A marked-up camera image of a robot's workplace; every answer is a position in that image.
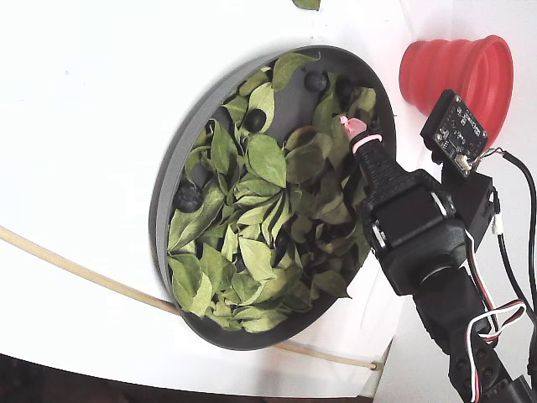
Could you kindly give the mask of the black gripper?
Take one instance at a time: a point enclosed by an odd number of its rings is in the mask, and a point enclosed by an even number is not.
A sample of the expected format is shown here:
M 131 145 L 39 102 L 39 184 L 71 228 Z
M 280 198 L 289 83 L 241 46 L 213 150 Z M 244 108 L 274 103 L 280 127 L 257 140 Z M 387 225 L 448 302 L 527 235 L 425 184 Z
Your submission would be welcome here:
M 466 232 L 451 195 L 424 170 L 404 171 L 378 129 L 358 118 L 339 119 L 349 140 L 341 188 L 348 202 L 361 202 L 368 181 L 364 233 L 394 292 L 414 295 L 434 273 L 458 270 L 466 259 Z

